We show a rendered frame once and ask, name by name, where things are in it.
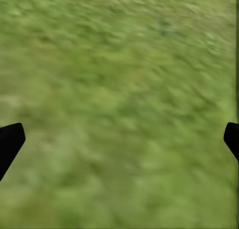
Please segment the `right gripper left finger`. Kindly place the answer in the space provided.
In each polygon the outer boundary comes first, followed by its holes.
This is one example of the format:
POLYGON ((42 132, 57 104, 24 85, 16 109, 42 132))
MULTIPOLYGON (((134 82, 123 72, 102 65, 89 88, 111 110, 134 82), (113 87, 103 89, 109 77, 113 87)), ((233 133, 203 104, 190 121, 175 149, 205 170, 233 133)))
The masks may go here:
POLYGON ((20 122, 0 128, 0 182, 25 139, 25 132, 20 122))

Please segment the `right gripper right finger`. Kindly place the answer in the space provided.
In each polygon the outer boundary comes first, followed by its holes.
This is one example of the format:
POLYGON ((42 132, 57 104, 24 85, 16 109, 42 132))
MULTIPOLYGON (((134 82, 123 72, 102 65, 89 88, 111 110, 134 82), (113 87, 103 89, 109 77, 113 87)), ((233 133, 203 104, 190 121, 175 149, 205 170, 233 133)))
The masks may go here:
POLYGON ((227 124, 224 141, 239 162, 239 124, 232 122, 227 124))

